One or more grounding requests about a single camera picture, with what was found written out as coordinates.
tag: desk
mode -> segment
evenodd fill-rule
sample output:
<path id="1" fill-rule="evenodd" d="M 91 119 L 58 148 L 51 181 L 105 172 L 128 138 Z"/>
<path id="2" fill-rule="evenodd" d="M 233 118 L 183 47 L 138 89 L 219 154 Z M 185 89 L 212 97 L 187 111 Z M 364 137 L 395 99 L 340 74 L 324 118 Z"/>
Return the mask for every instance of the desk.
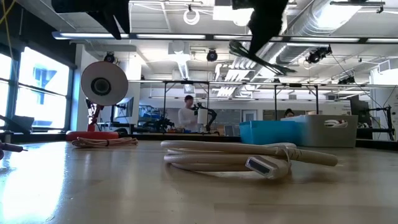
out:
<path id="1" fill-rule="evenodd" d="M 336 167 L 293 163 L 280 181 L 167 166 L 160 142 L 74 149 L 66 142 L 6 152 L 0 223 L 396 223 L 398 154 L 322 149 Z"/>

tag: white container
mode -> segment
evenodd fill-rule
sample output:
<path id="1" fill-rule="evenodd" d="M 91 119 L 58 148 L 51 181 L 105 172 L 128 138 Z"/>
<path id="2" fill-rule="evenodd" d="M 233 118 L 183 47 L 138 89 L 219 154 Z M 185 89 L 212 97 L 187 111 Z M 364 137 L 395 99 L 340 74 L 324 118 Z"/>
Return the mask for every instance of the white container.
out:
<path id="1" fill-rule="evenodd" d="M 298 145 L 305 147 L 355 147 L 358 116 L 301 115 L 284 118 L 297 123 Z M 325 121 L 335 120 L 346 125 L 325 126 Z"/>

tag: person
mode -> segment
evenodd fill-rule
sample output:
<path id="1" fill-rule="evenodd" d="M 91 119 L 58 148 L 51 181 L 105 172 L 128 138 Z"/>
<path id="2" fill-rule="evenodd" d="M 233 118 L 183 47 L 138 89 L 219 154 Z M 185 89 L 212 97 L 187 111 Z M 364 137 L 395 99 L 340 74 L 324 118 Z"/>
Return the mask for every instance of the person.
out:
<path id="1" fill-rule="evenodd" d="M 294 116 L 294 112 L 292 111 L 292 109 L 289 108 L 285 111 L 285 118 L 291 118 L 293 116 Z"/>
<path id="2" fill-rule="evenodd" d="M 187 95 L 184 102 L 185 106 L 178 111 L 178 120 L 180 121 L 180 125 L 182 125 L 186 131 L 195 133 L 198 131 L 198 118 L 195 116 L 195 112 L 191 110 L 193 97 L 191 95 Z"/>

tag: workbench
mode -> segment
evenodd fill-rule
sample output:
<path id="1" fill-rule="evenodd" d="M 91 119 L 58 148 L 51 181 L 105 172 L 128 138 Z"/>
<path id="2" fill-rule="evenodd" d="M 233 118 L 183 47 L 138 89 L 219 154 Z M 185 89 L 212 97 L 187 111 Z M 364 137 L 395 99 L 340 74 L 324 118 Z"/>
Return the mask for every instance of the workbench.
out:
<path id="1" fill-rule="evenodd" d="M 27 144 L 0 161 L 0 223 L 397 223 L 398 154 L 316 149 L 336 167 L 300 162 L 283 180 L 164 164 L 158 141 L 74 149 Z"/>

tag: coiled cable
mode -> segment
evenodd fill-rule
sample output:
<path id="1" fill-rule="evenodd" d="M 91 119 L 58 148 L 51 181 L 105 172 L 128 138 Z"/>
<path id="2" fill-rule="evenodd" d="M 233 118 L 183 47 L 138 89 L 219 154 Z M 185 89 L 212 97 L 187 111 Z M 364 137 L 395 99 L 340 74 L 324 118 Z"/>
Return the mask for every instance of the coiled cable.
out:
<path id="1" fill-rule="evenodd" d="M 199 172 L 250 171 L 245 166 L 251 156 L 267 155 L 276 159 L 335 166 L 337 157 L 321 152 L 297 149 L 291 143 L 264 146 L 196 141 L 163 141 L 167 149 L 164 161 L 184 170 Z"/>
<path id="2" fill-rule="evenodd" d="M 98 139 L 87 139 L 77 137 L 77 140 L 72 141 L 72 144 L 76 147 L 108 147 L 108 146 L 126 146 L 131 144 L 138 144 L 136 138 L 118 138 L 109 140 L 98 140 Z"/>

